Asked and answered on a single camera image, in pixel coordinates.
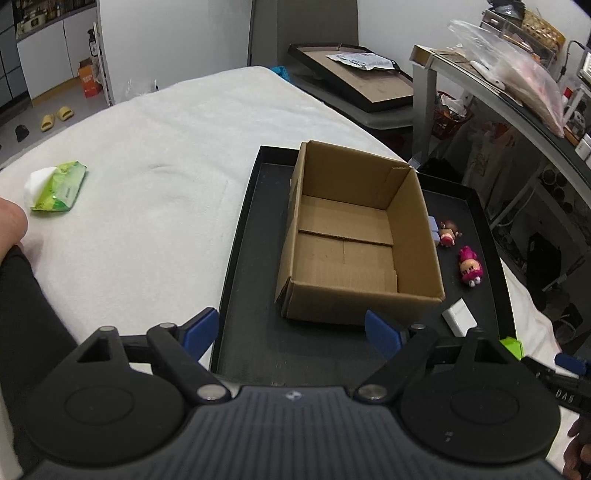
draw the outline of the slipper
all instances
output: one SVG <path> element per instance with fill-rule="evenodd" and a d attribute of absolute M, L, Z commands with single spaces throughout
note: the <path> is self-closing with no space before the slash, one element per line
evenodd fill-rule
<path fill-rule="evenodd" d="M 17 135 L 17 142 L 22 142 L 29 136 L 29 130 L 24 125 L 19 125 L 14 129 L 14 132 Z"/>
<path fill-rule="evenodd" d="M 47 132 L 51 127 L 53 127 L 53 122 L 56 120 L 56 116 L 53 113 L 46 115 L 43 117 L 41 121 L 41 131 Z"/>
<path fill-rule="evenodd" d="M 57 111 L 57 117 L 62 121 L 65 122 L 70 117 L 74 116 L 74 112 L 68 106 L 63 106 Z"/>

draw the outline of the black sleeve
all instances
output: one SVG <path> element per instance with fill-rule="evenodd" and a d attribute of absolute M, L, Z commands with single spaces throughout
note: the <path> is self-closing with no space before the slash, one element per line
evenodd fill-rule
<path fill-rule="evenodd" d="M 25 432 L 27 398 L 76 346 L 43 296 L 27 258 L 13 247 L 0 265 L 0 385 L 25 472 L 39 461 Z"/>

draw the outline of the wicker basket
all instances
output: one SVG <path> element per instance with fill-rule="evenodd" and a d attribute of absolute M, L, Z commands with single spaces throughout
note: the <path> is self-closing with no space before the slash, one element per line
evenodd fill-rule
<path fill-rule="evenodd" d="M 449 98 L 453 97 L 445 92 L 438 92 L 439 95 L 446 96 Z M 460 127 L 465 124 L 470 118 L 472 118 L 473 113 L 470 111 L 469 108 L 466 108 L 466 116 L 463 120 L 455 120 L 449 117 L 446 113 L 440 112 L 437 109 L 433 112 L 433 130 L 431 134 L 438 138 L 439 140 L 447 140 L 448 138 L 453 137 L 456 132 L 460 129 Z"/>
<path fill-rule="evenodd" d="M 538 40 L 544 47 L 548 47 L 557 55 L 562 49 L 566 38 L 546 20 L 535 13 L 526 10 L 523 19 L 523 30 Z"/>

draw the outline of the plastic bag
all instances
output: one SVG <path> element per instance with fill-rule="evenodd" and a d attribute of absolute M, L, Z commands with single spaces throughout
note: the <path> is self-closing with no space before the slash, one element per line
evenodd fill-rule
<path fill-rule="evenodd" d="M 480 204 L 492 214 L 500 210 L 501 194 L 511 171 L 515 132 L 505 124 L 487 122 L 472 143 L 462 185 L 476 190 Z"/>
<path fill-rule="evenodd" d="M 558 85 L 528 53 L 489 31 L 459 20 L 449 29 L 460 39 L 468 60 L 476 60 L 529 106 L 559 137 L 563 132 L 563 105 Z"/>
<path fill-rule="evenodd" d="M 131 100 L 132 98 L 146 95 L 148 93 L 157 92 L 157 91 L 158 91 L 158 85 L 156 84 L 156 80 L 129 79 L 127 81 L 127 85 L 125 86 L 125 90 L 123 92 L 123 97 L 125 98 L 125 100 Z"/>

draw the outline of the black cable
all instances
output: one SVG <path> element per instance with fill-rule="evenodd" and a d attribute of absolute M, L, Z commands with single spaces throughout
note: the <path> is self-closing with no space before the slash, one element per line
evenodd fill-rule
<path fill-rule="evenodd" d="M 581 47 L 583 50 L 586 50 L 587 47 L 585 47 L 585 45 L 583 45 L 581 42 L 576 41 L 576 40 L 571 40 L 569 42 L 569 46 L 566 47 L 566 58 L 564 59 L 564 66 L 560 69 L 560 76 L 558 77 L 558 80 L 556 80 L 556 83 L 558 83 L 562 77 L 564 77 L 564 74 L 566 73 L 566 64 L 569 62 L 569 55 L 570 55 L 570 46 L 576 43 L 579 47 Z"/>

